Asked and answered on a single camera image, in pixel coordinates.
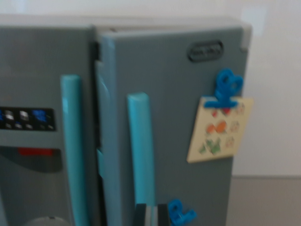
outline drawing on paper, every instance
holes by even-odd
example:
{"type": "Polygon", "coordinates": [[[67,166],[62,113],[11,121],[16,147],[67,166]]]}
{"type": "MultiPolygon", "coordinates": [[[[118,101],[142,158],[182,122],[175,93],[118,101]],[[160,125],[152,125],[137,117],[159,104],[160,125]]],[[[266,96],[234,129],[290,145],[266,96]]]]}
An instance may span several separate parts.
{"type": "Polygon", "coordinates": [[[231,123],[231,126],[230,126],[231,133],[237,133],[238,130],[239,130],[239,122],[238,121],[233,121],[231,123]]]}
{"type": "Polygon", "coordinates": [[[214,126],[212,123],[206,126],[206,135],[210,135],[216,131],[217,133],[226,133],[227,123],[225,120],[221,120],[214,126]]]}
{"type": "Polygon", "coordinates": [[[217,154],[221,151],[221,139],[217,138],[215,142],[212,139],[206,139],[207,147],[212,154],[217,154]]]}
{"type": "Polygon", "coordinates": [[[226,128],[227,128],[226,121],[225,120],[221,120],[221,121],[219,121],[219,123],[215,127],[215,131],[217,133],[225,133],[226,132],[226,128]]]}
{"type": "Polygon", "coordinates": [[[216,117],[217,117],[217,110],[214,109],[214,110],[212,111],[211,115],[212,115],[214,118],[216,118],[216,117]]]}
{"type": "Polygon", "coordinates": [[[203,146],[200,148],[199,152],[200,152],[201,154],[206,153],[206,147],[205,147],[205,144],[203,144],[203,146]]]}
{"type": "Polygon", "coordinates": [[[244,103],[239,103],[236,110],[235,110],[235,113],[236,114],[239,114],[239,115],[243,115],[245,113],[245,105],[244,103]]]}
{"type": "Polygon", "coordinates": [[[214,131],[215,131],[215,126],[212,123],[208,124],[206,127],[206,134],[208,135],[212,134],[214,131]]]}
{"type": "Polygon", "coordinates": [[[233,137],[228,137],[226,139],[226,148],[231,148],[234,146],[234,138],[233,137]]]}
{"type": "Polygon", "coordinates": [[[221,112],[223,115],[228,116],[231,112],[231,109],[230,108],[222,108],[221,112]]]}

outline light blue handle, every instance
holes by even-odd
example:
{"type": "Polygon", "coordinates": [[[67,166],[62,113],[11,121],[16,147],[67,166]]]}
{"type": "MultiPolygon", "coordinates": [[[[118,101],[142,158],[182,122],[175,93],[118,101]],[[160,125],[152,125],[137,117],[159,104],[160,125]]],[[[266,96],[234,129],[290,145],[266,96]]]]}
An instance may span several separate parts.
{"type": "Polygon", "coordinates": [[[103,163],[103,153],[101,149],[97,149],[97,160],[98,160],[98,174],[103,178],[104,176],[104,163],[103,163]]]}
{"type": "Polygon", "coordinates": [[[65,152],[74,222],[75,226],[89,226],[83,162],[80,77],[63,75],[61,89],[65,152]]]}
{"type": "Polygon", "coordinates": [[[127,97],[134,169],[135,202],[155,206],[154,151],[149,97],[127,97]]]}

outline white wall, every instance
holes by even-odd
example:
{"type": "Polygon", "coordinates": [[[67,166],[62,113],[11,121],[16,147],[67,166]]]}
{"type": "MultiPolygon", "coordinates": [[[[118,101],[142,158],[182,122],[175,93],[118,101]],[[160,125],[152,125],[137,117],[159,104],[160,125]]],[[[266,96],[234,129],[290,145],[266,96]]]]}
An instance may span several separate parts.
{"type": "Polygon", "coordinates": [[[234,175],[301,175],[301,0],[1,0],[0,13],[230,15],[252,23],[244,96],[255,105],[234,175]]]}

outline logo badge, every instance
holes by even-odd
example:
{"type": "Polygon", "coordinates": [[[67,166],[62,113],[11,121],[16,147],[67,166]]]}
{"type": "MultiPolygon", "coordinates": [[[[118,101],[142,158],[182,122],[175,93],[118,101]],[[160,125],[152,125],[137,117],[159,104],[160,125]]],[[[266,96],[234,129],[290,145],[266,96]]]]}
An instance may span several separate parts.
{"type": "Polygon", "coordinates": [[[223,52],[221,41],[198,42],[188,48],[187,57],[192,62],[203,62],[219,59],[223,52]]]}

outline door handle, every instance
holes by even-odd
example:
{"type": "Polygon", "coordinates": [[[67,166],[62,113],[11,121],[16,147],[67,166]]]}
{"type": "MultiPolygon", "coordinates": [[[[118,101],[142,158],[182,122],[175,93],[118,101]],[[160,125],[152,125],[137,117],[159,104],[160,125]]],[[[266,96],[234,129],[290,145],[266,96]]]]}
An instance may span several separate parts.
{"type": "Polygon", "coordinates": [[[61,77],[63,132],[71,206],[75,226],[89,226],[83,162],[81,78],[61,77]]]}

